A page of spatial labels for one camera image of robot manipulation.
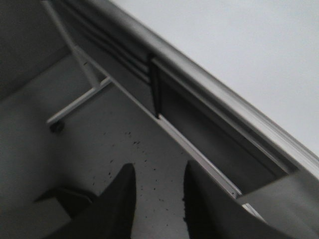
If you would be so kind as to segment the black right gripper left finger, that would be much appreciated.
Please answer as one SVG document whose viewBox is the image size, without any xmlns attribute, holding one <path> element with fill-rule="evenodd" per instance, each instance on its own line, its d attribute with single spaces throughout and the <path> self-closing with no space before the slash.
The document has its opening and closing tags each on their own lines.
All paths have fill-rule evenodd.
<svg viewBox="0 0 319 239">
<path fill-rule="evenodd" d="M 104 192 L 48 239 L 130 239 L 136 209 L 136 171 L 124 164 Z"/>
</svg>

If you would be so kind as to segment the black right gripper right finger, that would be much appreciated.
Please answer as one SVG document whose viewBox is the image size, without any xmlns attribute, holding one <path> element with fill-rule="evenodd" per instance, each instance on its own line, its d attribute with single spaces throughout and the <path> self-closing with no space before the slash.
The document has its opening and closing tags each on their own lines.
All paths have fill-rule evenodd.
<svg viewBox="0 0 319 239">
<path fill-rule="evenodd" d="M 183 178 L 185 222 L 191 239 L 288 239 L 240 206 L 195 160 Z"/>
</svg>

